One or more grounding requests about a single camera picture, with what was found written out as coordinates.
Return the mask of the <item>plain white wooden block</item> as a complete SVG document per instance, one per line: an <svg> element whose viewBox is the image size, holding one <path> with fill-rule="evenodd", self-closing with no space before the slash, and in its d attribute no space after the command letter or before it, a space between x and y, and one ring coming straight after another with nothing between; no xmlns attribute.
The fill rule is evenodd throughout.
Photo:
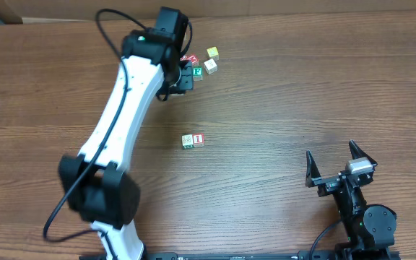
<svg viewBox="0 0 416 260"><path fill-rule="evenodd" d="M218 70L218 66L213 58L204 62L204 68L208 74L213 74Z"/></svg>

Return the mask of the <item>cardboard wall panel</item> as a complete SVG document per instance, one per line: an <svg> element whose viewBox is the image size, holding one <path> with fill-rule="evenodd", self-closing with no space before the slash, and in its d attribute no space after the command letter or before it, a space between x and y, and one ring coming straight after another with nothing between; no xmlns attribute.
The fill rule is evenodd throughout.
<svg viewBox="0 0 416 260"><path fill-rule="evenodd" d="M91 20L102 8L150 19L161 6L189 17L232 17L416 10L416 0L1 0L0 19L7 23L20 23L23 17Z"/></svg>

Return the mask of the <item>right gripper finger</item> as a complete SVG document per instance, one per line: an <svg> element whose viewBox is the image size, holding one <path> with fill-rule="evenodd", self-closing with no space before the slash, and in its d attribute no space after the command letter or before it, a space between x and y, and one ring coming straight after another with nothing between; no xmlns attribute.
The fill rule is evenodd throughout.
<svg viewBox="0 0 416 260"><path fill-rule="evenodd" d="M314 187L321 180L321 174L316 165L311 151L306 151L306 175L305 175L305 186Z"/></svg>
<svg viewBox="0 0 416 260"><path fill-rule="evenodd" d="M366 154L356 144L356 142L353 139L351 139L348 144L349 144L349 148L350 148L350 152L351 152L351 155L352 155L353 160L356 160L356 159L360 159L362 157L365 157L372 164L373 167L376 167L377 166L377 162L371 156L369 156L368 154Z"/></svg>

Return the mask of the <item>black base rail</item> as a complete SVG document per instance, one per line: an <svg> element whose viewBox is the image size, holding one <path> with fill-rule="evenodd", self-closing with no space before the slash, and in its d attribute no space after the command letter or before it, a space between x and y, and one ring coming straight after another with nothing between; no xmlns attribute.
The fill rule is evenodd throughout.
<svg viewBox="0 0 416 260"><path fill-rule="evenodd" d="M367 254L353 254L352 259L394 259L400 260L399 252L391 252L390 257L383 255L368 256ZM80 260L102 260L106 259L105 254L96 256L79 256ZM147 253L141 259L149 260L307 260L310 259L308 251L299 251L297 253L263 253L263 254L177 254L173 252L166 253ZM314 260L335 260L337 259L333 251L315 251L312 259Z"/></svg>

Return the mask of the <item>green F block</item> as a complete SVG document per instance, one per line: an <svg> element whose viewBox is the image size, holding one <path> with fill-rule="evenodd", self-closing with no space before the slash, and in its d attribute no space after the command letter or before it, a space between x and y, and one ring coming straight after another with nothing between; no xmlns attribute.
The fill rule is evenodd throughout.
<svg viewBox="0 0 416 260"><path fill-rule="evenodd" d="M192 76L194 81L202 81L204 78L203 68L201 66L194 66Z"/></svg>

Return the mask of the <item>red I block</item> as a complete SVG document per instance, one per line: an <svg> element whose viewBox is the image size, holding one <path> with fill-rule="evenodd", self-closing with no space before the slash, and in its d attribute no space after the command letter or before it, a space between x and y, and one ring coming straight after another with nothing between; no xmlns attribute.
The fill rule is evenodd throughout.
<svg viewBox="0 0 416 260"><path fill-rule="evenodd" d="M193 137L193 146L194 147L203 147L204 146L204 135L203 133L192 134Z"/></svg>

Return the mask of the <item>white green picture block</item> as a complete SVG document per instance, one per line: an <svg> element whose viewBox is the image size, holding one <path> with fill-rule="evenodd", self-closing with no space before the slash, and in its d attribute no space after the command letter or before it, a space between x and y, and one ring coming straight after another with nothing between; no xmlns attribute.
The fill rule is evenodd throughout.
<svg viewBox="0 0 416 260"><path fill-rule="evenodd" d="M184 149L194 148L194 139L192 134L186 134L181 137L182 147Z"/></svg>

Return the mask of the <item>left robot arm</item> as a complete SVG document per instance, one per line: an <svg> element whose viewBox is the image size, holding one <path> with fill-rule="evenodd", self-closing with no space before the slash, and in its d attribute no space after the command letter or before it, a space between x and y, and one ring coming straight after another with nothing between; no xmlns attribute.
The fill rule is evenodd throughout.
<svg viewBox="0 0 416 260"><path fill-rule="evenodd" d="M191 36L189 18L162 7L154 27L139 25L120 48L113 47L119 67L103 114L78 155L64 155L58 165L65 194L46 223L68 204L98 234L102 259L146 255L134 224L140 189L127 172L152 100L164 102L194 88L192 64L182 59L190 46L184 38Z"/></svg>

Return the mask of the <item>yellow block right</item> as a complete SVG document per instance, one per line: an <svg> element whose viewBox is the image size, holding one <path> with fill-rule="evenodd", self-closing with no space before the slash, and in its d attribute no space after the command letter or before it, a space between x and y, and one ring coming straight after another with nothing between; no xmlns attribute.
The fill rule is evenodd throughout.
<svg viewBox="0 0 416 260"><path fill-rule="evenodd" d="M213 59L214 61L218 61L220 57L217 47L215 46L207 49L207 55L209 59Z"/></svg>

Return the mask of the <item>red M block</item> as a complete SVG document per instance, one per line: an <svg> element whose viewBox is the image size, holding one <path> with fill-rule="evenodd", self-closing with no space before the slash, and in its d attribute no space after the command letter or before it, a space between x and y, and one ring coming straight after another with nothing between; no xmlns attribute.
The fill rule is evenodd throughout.
<svg viewBox="0 0 416 260"><path fill-rule="evenodd" d="M187 59L191 62L193 67L200 66L199 58L195 54L187 56Z"/></svg>

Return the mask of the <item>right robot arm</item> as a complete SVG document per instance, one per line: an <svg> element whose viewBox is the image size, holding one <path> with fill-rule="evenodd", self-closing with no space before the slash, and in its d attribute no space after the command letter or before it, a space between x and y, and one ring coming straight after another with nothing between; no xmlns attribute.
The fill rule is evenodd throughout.
<svg viewBox="0 0 416 260"><path fill-rule="evenodd" d="M307 257L314 259L320 254L328 259L398 259L398 252L389 251L395 244L396 212L382 204L368 204L361 190L373 181L378 163L355 141L349 141L349 148L352 159L331 178L321 177L311 152L306 152L305 185L316 187L320 197L333 196L339 212L339 219L318 235ZM343 224L347 242L336 244L333 251L317 252L319 241L338 224Z"/></svg>

